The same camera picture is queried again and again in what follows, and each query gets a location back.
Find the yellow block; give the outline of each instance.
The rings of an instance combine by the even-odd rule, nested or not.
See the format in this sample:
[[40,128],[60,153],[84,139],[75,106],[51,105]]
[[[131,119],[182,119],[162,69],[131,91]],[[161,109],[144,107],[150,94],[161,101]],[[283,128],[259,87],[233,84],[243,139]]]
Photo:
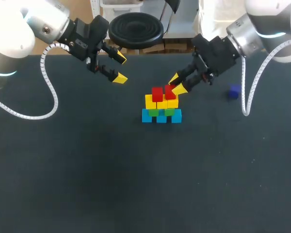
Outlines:
[[178,86],[176,86],[172,92],[175,94],[175,95],[181,95],[181,94],[184,94],[184,93],[188,93],[187,89],[184,88],[184,86],[182,85],[182,83],[180,83]]
[[167,109],[168,108],[168,101],[165,98],[165,95],[163,95],[163,102],[157,102],[157,109]]
[[177,79],[178,77],[179,77],[179,75],[178,75],[178,73],[176,73],[176,74],[172,77],[172,79],[169,81],[168,84],[170,84],[173,80]]
[[120,84],[124,84],[127,81],[128,78],[126,78],[123,74],[121,74],[120,72],[118,73],[118,76],[116,77],[116,79],[113,80],[113,83],[120,83]]
[[145,108],[156,109],[156,102],[152,101],[152,95],[145,95]]
[[179,108],[179,97],[176,96],[175,100],[168,100],[168,108]]

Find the black stool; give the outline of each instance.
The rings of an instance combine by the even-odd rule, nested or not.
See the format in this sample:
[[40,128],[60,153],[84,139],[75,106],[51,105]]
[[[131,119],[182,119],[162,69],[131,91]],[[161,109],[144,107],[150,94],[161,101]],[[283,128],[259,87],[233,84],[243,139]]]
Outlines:
[[[165,2],[160,20],[145,13],[127,13],[116,17],[109,25],[110,39],[118,46],[131,50],[150,48],[162,42],[163,36],[168,33],[172,17],[180,5],[180,0],[165,0]],[[164,32],[161,20],[167,4],[173,12]]]

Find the cable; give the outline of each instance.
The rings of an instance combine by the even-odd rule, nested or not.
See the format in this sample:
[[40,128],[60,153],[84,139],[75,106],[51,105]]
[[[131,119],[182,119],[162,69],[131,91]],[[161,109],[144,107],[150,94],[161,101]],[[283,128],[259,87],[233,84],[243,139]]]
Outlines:
[[285,47],[291,45],[291,40],[288,40],[281,45],[279,45],[277,48],[275,48],[264,60],[262,63],[260,69],[258,70],[253,82],[252,86],[249,92],[248,97],[248,103],[246,108],[246,100],[245,100],[245,76],[246,76],[246,59],[242,56],[242,113],[247,117],[250,114],[251,104],[253,101],[254,92],[256,90],[256,87],[258,85],[258,82],[260,80],[260,77],[262,73],[264,72],[265,68],[269,64],[269,62],[276,56],[277,53],[279,53],[281,50],[283,50]]
[[67,45],[55,43],[55,44],[49,45],[41,55],[41,60],[40,60],[41,72],[42,72],[42,75],[44,77],[45,82],[47,83],[47,85],[48,85],[48,87],[49,87],[49,89],[54,97],[54,107],[53,107],[52,111],[50,111],[48,114],[45,114],[43,116],[26,116],[26,115],[23,115],[23,114],[20,114],[20,113],[13,111],[12,109],[8,108],[7,106],[5,106],[1,102],[0,102],[0,108],[4,109],[8,113],[10,113],[16,117],[19,117],[22,119],[27,119],[27,120],[41,120],[41,119],[46,119],[46,118],[54,115],[54,113],[56,112],[56,110],[58,108],[58,98],[57,98],[57,94],[55,92],[55,89],[54,89],[52,83],[50,82],[49,77],[47,75],[47,72],[45,70],[45,58],[46,58],[48,52],[51,51],[53,48],[62,48],[66,51],[69,51],[69,47]]

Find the blue block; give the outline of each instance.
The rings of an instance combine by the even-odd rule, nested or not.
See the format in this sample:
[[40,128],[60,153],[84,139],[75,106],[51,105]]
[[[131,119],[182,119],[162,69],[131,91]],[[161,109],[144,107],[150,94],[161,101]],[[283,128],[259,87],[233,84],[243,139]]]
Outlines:
[[242,86],[241,85],[232,84],[229,87],[228,97],[230,99],[235,99],[236,100],[236,99],[238,99],[239,94],[241,93],[241,91],[242,91]]
[[171,117],[171,123],[182,123],[181,109],[175,109],[175,114]]
[[157,123],[167,123],[167,117],[165,116],[165,112],[163,109],[159,110],[159,116],[156,117],[156,122]]
[[149,115],[148,109],[142,110],[142,123],[152,123],[152,117]]

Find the yellow fingertip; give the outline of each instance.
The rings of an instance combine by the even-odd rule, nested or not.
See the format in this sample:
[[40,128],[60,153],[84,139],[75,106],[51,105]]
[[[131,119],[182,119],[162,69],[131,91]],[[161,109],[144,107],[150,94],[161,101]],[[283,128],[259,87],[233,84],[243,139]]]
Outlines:
[[124,64],[127,61],[127,58],[119,50],[117,51],[117,54],[125,59],[125,61],[122,63]]
[[181,95],[181,94],[184,94],[184,93],[189,93],[187,91],[187,89],[184,88],[184,86],[182,85],[182,83],[180,83],[178,86],[176,86],[172,92],[175,94],[175,95]]
[[124,84],[127,80],[128,80],[128,78],[126,78],[123,74],[121,74],[119,72],[118,76],[116,77],[116,79],[113,80],[113,83]]
[[178,73],[176,73],[176,74],[174,75],[174,77],[169,81],[168,84],[170,84],[173,80],[175,80],[175,79],[177,79],[177,78],[179,78]]

